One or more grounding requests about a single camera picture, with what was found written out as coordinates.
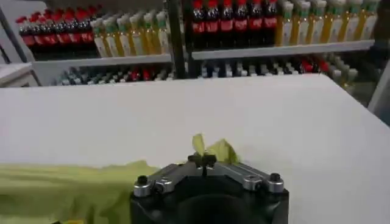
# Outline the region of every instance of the yellow liquid bottle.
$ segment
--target yellow liquid bottle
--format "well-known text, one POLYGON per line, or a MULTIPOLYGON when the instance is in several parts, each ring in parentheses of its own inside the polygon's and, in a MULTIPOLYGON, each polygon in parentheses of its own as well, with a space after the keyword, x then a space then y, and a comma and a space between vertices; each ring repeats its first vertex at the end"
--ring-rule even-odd
POLYGON ((111 17, 106 19, 104 22, 105 29, 107 31, 106 40, 108 46, 110 47, 110 51, 113 57, 123 57, 123 48, 121 44, 121 40, 119 39, 119 33, 116 28, 114 19, 111 17))
POLYGON ((140 31, 140 34, 141 34, 142 48, 143 48, 144 54, 150 54, 151 51, 148 48, 146 34, 145 34, 145 26, 144 26, 144 18, 143 18, 144 14, 145 14, 144 11, 139 11, 135 15, 135 18, 137 19, 138 30, 140 31))
POLYGON ((323 43, 337 42, 342 26, 342 11, 345 5, 345 0, 331 1, 333 15, 328 17, 326 26, 323 31, 323 43))
POLYGON ((366 12, 362 12, 358 28, 355 32, 355 40, 369 40, 377 21, 377 5, 379 0, 370 0, 367 3, 366 12))
POLYGON ((128 20, 129 19, 126 16, 122 16, 116 20, 119 27, 119 39, 121 40, 123 53, 125 56, 135 55, 134 43, 131 34, 127 30, 128 20))
POLYGON ((158 33, 152 28, 152 16, 150 13, 144 15, 145 34, 147 46, 151 54, 161 54, 160 41, 158 40, 158 33))
POLYGON ((291 2, 283 3, 283 17, 278 20, 277 46, 288 46, 290 44, 291 33, 293 32, 293 22, 291 15, 293 14, 294 5, 291 2))
POLYGON ((353 41, 359 23, 359 11, 362 0, 348 0, 349 9, 344 15, 338 41, 353 41))
POLYGON ((314 15, 310 18, 309 31, 306 39, 307 44, 319 44, 321 42, 322 29, 324 28, 324 13, 327 2, 317 1, 314 4, 314 15))
POLYGON ((102 20, 97 19, 95 21, 91 21, 91 27, 93 30, 93 37, 96 48, 99 51, 99 55, 102 58, 111 57, 110 47, 105 40, 105 33, 103 31, 102 20))
POLYGON ((130 17, 130 23, 132 25, 131 37, 134 43, 134 50, 136 55, 146 55, 141 32, 138 28, 138 18, 137 16, 130 17))
POLYGON ((309 29, 309 9, 310 2, 300 3, 299 19, 297 19, 295 26, 292 26, 293 35, 291 37, 292 44, 306 44, 306 37, 309 29))

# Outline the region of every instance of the screw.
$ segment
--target screw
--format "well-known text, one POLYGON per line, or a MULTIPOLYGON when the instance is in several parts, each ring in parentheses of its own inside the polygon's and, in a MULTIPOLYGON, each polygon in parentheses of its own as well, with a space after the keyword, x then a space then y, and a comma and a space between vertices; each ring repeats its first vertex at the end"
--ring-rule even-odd
POLYGON ((269 176, 269 180, 271 180, 272 182, 279 182, 280 181, 280 174, 279 173, 272 173, 269 176))
POLYGON ((140 185, 145 185, 147 184, 147 176, 138 176, 138 178, 136 179, 136 181, 138 182, 138 184, 140 185))

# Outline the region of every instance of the store shelf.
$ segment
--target store shelf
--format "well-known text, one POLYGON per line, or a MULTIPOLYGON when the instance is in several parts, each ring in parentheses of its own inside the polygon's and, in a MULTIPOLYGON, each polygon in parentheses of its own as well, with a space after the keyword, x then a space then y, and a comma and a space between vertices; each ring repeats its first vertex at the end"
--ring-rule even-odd
POLYGON ((374 45, 374 40, 297 45, 286 47, 259 47, 248 49, 232 49, 218 51, 197 51, 193 52, 194 60, 220 59, 220 58, 243 58, 243 57, 263 57, 292 54, 313 54, 325 52, 343 52, 343 51, 360 51, 368 50, 374 45))
POLYGON ((53 61, 34 61, 33 65, 56 65, 60 67, 72 66, 104 66, 104 65, 133 65, 147 63, 167 63, 171 62, 171 55, 142 55, 131 57, 115 57, 115 58, 89 58, 89 59, 72 59, 72 60, 53 60, 53 61))

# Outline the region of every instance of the dark soda bottle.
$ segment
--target dark soda bottle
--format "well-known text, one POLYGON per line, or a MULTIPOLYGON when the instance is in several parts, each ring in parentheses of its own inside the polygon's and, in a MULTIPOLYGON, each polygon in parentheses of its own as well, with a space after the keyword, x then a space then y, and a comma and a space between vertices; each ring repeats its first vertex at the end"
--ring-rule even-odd
POLYGON ((249 11, 249 42, 251 46, 261 46, 263 44, 263 12, 260 0, 253 0, 249 11))
POLYGON ((54 30, 58 39, 59 49, 63 53, 68 54, 72 52, 72 41, 66 30, 66 23, 62 18, 62 14, 60 12, 56 12, 53 15, 54 20, 54 30))
POLYGON ((31 52, 35 51, 35 40, 34 36, 31 34, 29 23, 27 22, 27 18, 20 17, 16 20, 16 23, 19 26, 19 35, 23 39, 23 42, 30 49, 31 52))
POLYGON ((277 23, 276 0, 264 0, 264 45, 274 46, 277 23))
POLYGON ((31 23, 31 34, 34 36, 36 48, 35 48, 35 56, 37 59, 40 59, 42 57, 42 54, 45 53, 45 45, 44 45, 44 39, 43 39, 43 33, 41 30, 41 24, 38 20, 37 15, 32 15, 30 18, 31 23))
POLYGON ((248 46, 248 8, 246 0, 238 0, 238 8, 235 12, 235 39, 237 47, 248 46))
POLYGON ((224 0, 221 11, 221 44, 227 48, 234 46, 232 0, 224 0))
POLYGON ((206 34, 208 48, 219 48, 219 12, 216 0, 209 0, 206 15, 206 34))
POLYGON ((79 23, 72 15, 70 10, 65 13, 66 31, 71 39, 73 54, 79 54, 82 51, 82 39, 79 31, 79 23))
POLYGON ((81 39, 83 43, 83 49, 88 55, 94 54, 96 52, 96 45, 94 43, 92 27, 88 14, 86 11, 79 10, 77 11, 76 16, 78 20, 79 32, 81 34, 81 39))
POLYGON ((42 18, 44 26, 42 27, 43 33, 44 33, 44 42, 46 44, 46 47, 48 48, 49 51, 55 52, 55 53, 60 53, 58 49, 59 45, 59 40, 56 36, 55 32, 55 26, 52 20, 52 16, 50 13, 45 13, 44 18, 42 18))
POLYGON ((193 3, 193 48, 195 50, 201 50, 205 48, 204 32, 205 32, 205 13, 202 10, 202 4, 200 0, 196 0, 193 3))

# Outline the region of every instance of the red label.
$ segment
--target red label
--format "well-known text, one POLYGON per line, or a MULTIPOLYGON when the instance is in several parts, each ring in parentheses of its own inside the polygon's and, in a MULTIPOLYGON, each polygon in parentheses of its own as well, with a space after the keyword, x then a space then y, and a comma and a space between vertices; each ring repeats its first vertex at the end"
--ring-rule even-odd
POLYGON ((90 43, 93 41, 93 36, 91 32, 88 33, 82 33, 81 38, 83 39, 84 43, 90 43))
POLYGON ((79 34, 79 33, 70 33, 69 37, 71 38, 71 41, 73 43, 80 43, 81 42, 81 34, 79 34))
POLYGON ((249 28, 251 30, 258 30, 261 28, 263 20, 261 18, 258 19, 249 19, 249 28))
POLYGON ((218 31, 218 21, 207 22, 206 23, 206 31, 209 33, 215 33, 218 31))
POLYGON ((205 24, 203 22, 193 23, 194 33, 203 33, 205 31, 205 24))
POLYGON ((264 18, 264 26, 267 28, 276 27, 276 18, 264 18))
POLYGON ((38 45, 44 45, 44 40, 42 37, 34 36, 35 42, 37 42, 38 45))
POLYGON ((44 39, 44 42, 48 45, 54 45, 58 42, 57 37, 54 34, 46 35, 43 37, 43 39, 44 39))
POLYGON ((27 46, 32 46, 35 44, 33 36, 23 36, 22 39, 27 46))
POLYGON ((221 30, 231 31, 233 29, 233 20, 221 20, 221 30))
POLYGON ((240 30, 240 31, 246 30, 247 26, 248 26, 248 22, 247 22, 246 19, 244 19, 244 20, 236 20, 234 22, 234 26, 235 26, 236 30, 240 30))

